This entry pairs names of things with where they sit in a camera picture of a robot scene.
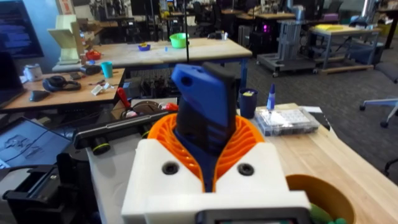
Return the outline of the white orange right gripper right finger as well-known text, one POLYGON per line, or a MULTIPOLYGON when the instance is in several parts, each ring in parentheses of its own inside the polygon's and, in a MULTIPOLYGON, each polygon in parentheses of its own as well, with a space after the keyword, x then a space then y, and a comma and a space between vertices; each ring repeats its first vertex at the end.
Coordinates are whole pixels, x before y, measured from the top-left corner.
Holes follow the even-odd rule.
POLYGON ((213 191, 221 193, 287 192, 289 187, 276 147, 250 120, 235 117, 236 130, 215 166, 213 191))

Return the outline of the white orange right gripper left finger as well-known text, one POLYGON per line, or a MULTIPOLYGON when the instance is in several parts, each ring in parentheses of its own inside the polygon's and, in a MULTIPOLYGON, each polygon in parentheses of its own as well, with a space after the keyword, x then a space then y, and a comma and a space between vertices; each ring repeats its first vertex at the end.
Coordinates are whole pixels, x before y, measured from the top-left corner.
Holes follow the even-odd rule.
POLYGON ((194 219, 205 209, 198 162, 174 134, 176 114, 139 141, 124 197, 124 219, 194 219))

